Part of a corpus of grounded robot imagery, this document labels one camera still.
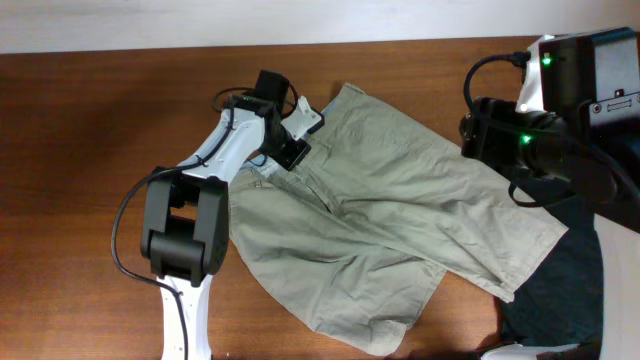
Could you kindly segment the khaki shorts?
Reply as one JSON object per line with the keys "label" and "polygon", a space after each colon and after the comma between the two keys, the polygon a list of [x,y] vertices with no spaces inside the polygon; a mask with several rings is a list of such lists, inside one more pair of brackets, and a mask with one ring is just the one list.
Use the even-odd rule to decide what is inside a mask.
{"label": "khaki shorts", "polygon": [[247,166],[231,238],[260,285],[311,330],[397,350],[446,273],[509,302],[565,234],[507,180],[399,110],[345,84],[292,170]]}

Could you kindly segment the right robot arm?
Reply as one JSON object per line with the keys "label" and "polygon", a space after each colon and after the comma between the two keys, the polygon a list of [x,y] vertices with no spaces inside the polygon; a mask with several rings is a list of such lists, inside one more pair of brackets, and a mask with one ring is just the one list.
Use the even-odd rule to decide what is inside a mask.
{"label": "right robot arm", "polygon": [[[474,98],[476,72],[493,62],[522,71],[517,101]],[[462,154],[524,177],[556,178],[561,195],[594,213],[603,260],[600,359],[639,356],[639,49],[629,27],[545,35],[525,51],[477,61],[466,74]]]}

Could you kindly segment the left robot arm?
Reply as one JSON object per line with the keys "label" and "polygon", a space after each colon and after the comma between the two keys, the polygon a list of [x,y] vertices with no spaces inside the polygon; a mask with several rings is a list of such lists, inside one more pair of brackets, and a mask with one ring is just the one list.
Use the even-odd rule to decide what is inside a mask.
{"label": "left robot arm", "polygon": [[158,168],[147,185],[141,254],[163,297],[165,359],[209,359],[208,301],[229,240],[229,185],[254,152],[292,170],[310,151],[304,135],[323,116],[295,98],[289,80],[263,70],[252,88],[231,88],[220,121],[175,169]]}

